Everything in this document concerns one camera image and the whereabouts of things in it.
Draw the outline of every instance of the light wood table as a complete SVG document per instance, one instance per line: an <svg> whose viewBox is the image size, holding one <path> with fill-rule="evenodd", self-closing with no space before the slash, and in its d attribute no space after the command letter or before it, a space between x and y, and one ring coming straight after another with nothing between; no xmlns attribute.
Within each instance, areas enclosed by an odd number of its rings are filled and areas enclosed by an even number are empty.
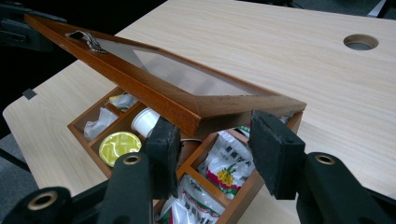
<svg viewBox="0 0 396 224"><path fill-rule="evenodd" d="M379 45L354 50L349 35ZM307 103L307 153L341 159L364 187L396 198L396 21L230 0L169 0L118 36L203 63ZM67 129L116 85L77 61L3 112L40 188L76 195L105 176ZM264 186L240 223L298 223L295 201Z"/></svg>

